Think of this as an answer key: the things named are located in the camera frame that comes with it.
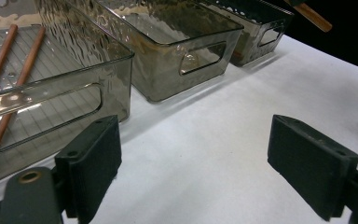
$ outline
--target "plastic bin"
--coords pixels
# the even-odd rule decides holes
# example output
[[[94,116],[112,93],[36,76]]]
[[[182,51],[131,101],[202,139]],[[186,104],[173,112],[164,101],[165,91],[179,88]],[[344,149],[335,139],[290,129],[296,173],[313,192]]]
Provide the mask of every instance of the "plastic bin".
[[[13,113],[0,179],[62,149],[94,120],[130,114],[131,50],[63,1],[0,7],[0,48],[11,23],[19,30],[0,74],[0,119]],[[40,23],[47,31],[28,83],[15,87]]]
[[[222,75],[243,28],[187,0],[69,0],[135,52],[132,84],[159,102]]]
[[[230,62],[244,66],[277,47],[294,14],[261,0],[199,0],[243,25]]]

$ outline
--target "storage bin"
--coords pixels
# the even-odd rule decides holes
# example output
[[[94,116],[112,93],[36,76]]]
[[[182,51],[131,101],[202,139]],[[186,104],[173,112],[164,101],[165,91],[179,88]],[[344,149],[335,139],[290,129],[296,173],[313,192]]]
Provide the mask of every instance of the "storage bin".
[[[244,66],[277,47],[294,14],[261,0],[199,0],[243,25],[230,62]]]
[[[13,113],[0,143],[0,179],[62,149],[96,119],[130,114],[133,52],[64,1],[9,1],[19,30],[0,74],[0,118]],[[27,84],[15,87],[40,24],[46,34]]]
[[[69,0],[135,52],[132,84],[159,102],[222,75],[243,28],[188,0]]]

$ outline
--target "table surface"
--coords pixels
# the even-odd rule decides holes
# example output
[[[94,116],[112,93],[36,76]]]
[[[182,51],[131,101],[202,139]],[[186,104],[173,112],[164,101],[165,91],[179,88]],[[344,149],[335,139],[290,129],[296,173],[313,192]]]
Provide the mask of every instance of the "table surface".
[[[358,153],[358,67],[284,36],[162,103],[132,89],[123,162],[92,223],[325,223],[267,162],[274,114]]]

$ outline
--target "white table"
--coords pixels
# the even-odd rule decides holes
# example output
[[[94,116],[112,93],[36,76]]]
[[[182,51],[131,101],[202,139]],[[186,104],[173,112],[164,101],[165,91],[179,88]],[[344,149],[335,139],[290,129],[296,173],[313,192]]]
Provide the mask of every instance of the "white table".
[[[324,223],[267,163],[273,114],[358,153],[358,67],[284,36],[267,60],[160,104],[133,90],[123,163],[92,223]]]

